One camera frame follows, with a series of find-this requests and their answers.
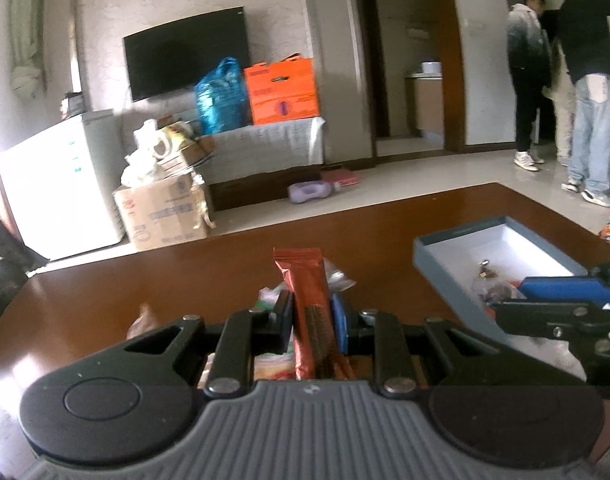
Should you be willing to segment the green chips bag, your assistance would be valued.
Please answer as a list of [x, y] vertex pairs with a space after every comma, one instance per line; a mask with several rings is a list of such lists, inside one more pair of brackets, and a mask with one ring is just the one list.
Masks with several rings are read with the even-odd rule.
[[261, 337], [261, 347], [268, 352], [253, 356], [253, 382], [258, 380], [293, 380], [295, 353], [293, 346], [293, 296], [284, 283], [258, 292], [253, 336]]

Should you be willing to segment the orange red wafer bar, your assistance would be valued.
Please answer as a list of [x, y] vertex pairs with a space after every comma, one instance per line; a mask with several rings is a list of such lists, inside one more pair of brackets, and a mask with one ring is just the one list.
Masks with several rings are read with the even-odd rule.
[[298, 380], [353, 380], [334, 335], [329, 287], [318, 248], [275, 248], [273, 260], [294, 299], [295, 376]]

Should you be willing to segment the yellow nut snack bag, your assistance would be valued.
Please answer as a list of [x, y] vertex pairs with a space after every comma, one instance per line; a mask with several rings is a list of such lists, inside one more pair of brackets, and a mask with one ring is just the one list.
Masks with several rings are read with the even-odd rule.
[[139, 315], [134, 320], [134, 323], [130, 325], [127, 330], [126, 339], [134, 339], [150, 330], [155, 330], [160, 326], [159, 320], [156, 318], [155, 313], [152, 311], [149, 304], [142, 304], [139, 307]]

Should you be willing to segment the brown candy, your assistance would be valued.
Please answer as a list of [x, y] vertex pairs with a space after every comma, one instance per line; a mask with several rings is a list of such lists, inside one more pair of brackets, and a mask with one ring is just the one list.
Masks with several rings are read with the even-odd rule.
[[484, 259], [479, 263], [479, 278], [482, 278], [482, 280], [494, 280], [494, 278], [497, 278], [497, 276], [498, 273], [491, 266], [490, 260]]

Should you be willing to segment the grey shallow box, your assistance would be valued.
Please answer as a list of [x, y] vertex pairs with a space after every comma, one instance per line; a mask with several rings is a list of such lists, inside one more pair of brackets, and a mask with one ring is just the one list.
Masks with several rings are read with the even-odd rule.
[[584, 266], [510, 217], [476, 221], [419, 236], [413, 264], [470, 330], [514, 348], [535, 349], [524, 336], [505, 334], [486, 313], [472, 285], [482, 271], [503, 282], [529, 276], [583, 276]]

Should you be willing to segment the purple detergent bottle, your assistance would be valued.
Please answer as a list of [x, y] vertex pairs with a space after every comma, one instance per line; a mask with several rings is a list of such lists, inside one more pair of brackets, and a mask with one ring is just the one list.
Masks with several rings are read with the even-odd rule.
[[312, 200], [324, 200], [340, 191], [341, 186], [324, 180], [294, 183], [288, 187], [292, 204], [300, 205]]

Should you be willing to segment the white cloth covered cabinet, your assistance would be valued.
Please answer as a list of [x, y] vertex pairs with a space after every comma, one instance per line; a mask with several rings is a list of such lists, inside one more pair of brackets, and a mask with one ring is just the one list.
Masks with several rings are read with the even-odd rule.
[[197, 173], [207, 184], [272, 174], [325, 161], [321, 117], [289, 120], [213, 135], [216, 150]]

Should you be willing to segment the small box with tape rolls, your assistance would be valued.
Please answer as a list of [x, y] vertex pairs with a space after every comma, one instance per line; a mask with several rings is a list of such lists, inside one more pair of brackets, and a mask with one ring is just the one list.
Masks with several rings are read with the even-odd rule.
[[137, 188], [182, 174], [200, 165], [216, 151], [213, 136], [192, 138], [189, 122], [173, 122], [162, 128], [155, 119], [146, 120], [134, 130], [137, 148], [125, 157], [127, 167], [120, 183], [125, 188]]

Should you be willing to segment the white chest freezer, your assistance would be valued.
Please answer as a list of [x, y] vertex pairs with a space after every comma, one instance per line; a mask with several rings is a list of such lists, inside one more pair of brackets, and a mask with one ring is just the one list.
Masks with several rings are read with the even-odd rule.
[[23, 242], [58, 260], [125, 235], [113, 193], [126, 167], [111, 110], [63, 120], [0, 154], [0, 174]]

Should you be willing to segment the blue plastic bag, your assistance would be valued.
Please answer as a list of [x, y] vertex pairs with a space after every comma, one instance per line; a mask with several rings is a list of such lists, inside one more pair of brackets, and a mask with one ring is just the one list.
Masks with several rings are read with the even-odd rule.
[[251, 120], [249, 94], [236, 58], [223, 58], [194, 87], [201, 133], [222, 133], [247, 126]]

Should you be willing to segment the person in beige coat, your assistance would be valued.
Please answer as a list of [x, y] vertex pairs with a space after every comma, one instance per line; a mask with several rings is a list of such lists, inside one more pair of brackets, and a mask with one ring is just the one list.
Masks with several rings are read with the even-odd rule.
[[544, 95], [554, 104], [557, 160], [561, 166], [567, 167], [572, 153], [576, 94], [562, 44], [558, 38], [552, 41], [552, 65], [550, 65], [550, 68], [552, 69], [552, 81], [550, 81], [550, 86], [544, 90]]

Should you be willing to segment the orange cardboard box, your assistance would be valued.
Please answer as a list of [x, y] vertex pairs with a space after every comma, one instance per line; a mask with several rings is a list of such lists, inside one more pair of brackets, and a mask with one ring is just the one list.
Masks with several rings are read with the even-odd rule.
[[296, 53], [244, 70], [254, 125], [319, 115], [313, 60]]

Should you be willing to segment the person in white hoodie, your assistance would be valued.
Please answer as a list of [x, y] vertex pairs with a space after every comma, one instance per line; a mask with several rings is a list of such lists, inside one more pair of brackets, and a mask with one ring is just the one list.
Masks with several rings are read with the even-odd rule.
[[514, 165], [537, 172], [544, 162], [531, 152], [532, 132], [543, 89], [550, 84], [550, 51], [540, 25], [545, 0], [523, 0], [511, 6], [507, 24], [509, 73], [516, 96]]

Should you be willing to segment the white curtain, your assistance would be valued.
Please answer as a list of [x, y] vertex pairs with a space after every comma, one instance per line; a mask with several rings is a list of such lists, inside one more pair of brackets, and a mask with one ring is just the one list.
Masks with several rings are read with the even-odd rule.
[[24, 102], [35, 99], [43, 83], [43, 3], [44, 0], [10, 0], [11, 86]]

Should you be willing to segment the black wall television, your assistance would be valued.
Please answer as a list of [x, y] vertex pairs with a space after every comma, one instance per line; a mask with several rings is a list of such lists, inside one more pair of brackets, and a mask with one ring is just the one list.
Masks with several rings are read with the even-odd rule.
[[224, 58], [251, 65], [242, 6], [190, 16], [122, 38], [131, 99], [195, 86]]

